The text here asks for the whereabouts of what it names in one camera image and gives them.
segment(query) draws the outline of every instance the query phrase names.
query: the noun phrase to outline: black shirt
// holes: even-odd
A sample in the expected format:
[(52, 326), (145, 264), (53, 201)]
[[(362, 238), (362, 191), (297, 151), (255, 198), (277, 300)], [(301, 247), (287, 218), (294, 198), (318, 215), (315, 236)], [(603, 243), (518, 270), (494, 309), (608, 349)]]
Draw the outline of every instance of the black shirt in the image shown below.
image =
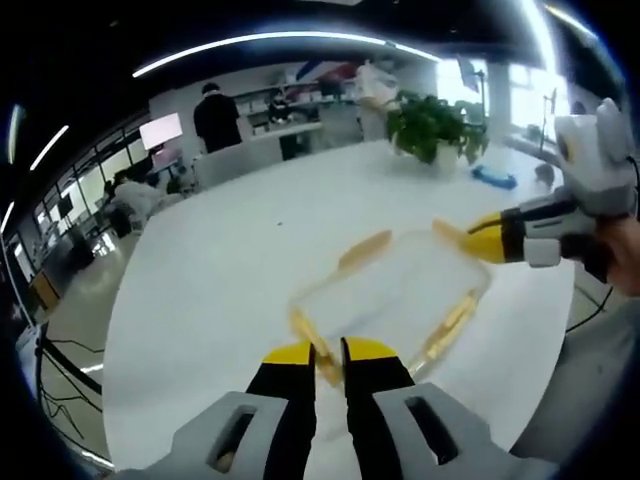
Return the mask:
[(214, 93), (202, 100), (193, 112), (196, 133), (204, 140), (207, 153), (242, 141), (236, 119), (238, 109), (233, 99)]

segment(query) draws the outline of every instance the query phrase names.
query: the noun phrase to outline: green leaves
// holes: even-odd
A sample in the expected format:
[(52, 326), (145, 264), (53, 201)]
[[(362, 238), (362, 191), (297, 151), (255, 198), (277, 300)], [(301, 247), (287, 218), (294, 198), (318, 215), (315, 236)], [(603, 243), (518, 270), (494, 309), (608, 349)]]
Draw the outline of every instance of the green leaves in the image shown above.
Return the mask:
[[(489, 140), (480, 104), (459, 101), (451, 106), (433, 95), (422, 99), (406, 90), (398, 93), (396, 101), (400, 109), (388, 113), (387, 137), (391, 141), (395, 135), (396, 146), (421, 162), (433, 163), (439, 142), (457, 146), (458, 156), (464, 154), (470, 164), (477, 160), (479, 151), (486, 151)], [(465, 123), (465, 116), (480, 119), (481, 124)]]

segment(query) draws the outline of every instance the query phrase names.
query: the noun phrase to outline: computer monitor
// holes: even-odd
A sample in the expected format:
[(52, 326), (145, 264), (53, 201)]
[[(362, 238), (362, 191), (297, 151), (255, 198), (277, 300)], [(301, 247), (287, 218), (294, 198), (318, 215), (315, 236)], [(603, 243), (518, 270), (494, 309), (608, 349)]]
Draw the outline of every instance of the computer monitor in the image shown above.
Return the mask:
[(71, 203), (71, 196), (65, 195), (58, 202), (58, 213), (60, 218), (64, 218), (69, 215), (69, 212), (73, 210), (73, 203)]
[(140, 126), (142, 145), (146, 150), (151, 150), (153, 147), (180, 135), (182, 135), (182, 126), (177, 113), (160, 117)]

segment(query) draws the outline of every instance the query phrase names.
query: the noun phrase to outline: person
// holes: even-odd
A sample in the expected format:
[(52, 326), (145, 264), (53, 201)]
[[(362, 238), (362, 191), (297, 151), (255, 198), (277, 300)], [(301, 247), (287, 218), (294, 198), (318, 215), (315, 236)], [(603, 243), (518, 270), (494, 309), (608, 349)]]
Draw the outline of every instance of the person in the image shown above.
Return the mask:
[(282, 90), (277, 90), (269, 103), (269, 121), (271, 123), (284, 123), (291, 115), (291, 107), (286, 101)]
[(202, 95), (204, 99), (193, 112), (193, 123), (207, 153), (242, 142), (237, 123), (240, 115), (233, 99), (223, 95), (216, 83), (202, 87)]
[(180, 194), (166, 194), (162, 190), (131, 180), (126, 171), (116, 173), (113, 203), (125, 210), (134, 230), (142, 230), (150, 217), (181, 201)]
[(380, 57), (367, 62), (356, 73), (356, 94), (360, 103), (360, 122), (365, 142), (387, 137), (387, 112), (397, 108), (398, 80), (391, 73), (393, 59)]
[(640, 296), (640, 223), (635, 218), (605, 222), (597, 238), (613, 252), (607, 281), (630, 297)]

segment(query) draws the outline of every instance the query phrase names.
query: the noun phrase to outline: potted plant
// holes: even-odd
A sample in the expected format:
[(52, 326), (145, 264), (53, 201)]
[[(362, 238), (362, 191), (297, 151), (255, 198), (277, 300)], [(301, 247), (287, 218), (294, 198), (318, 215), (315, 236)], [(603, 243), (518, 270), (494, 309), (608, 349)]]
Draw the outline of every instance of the potted plant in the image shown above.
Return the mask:
[(471, 123), (484, 116), (480, 104), (449, 105), (433, 95), (421, 98), (407, 91), (401, 91), (396, 102), (399, 108), (388, 113), (387, 136), (396, 148), (421, 162), (450, 171), (463, 154), (473, 164), (486, 151), (486, 125)]

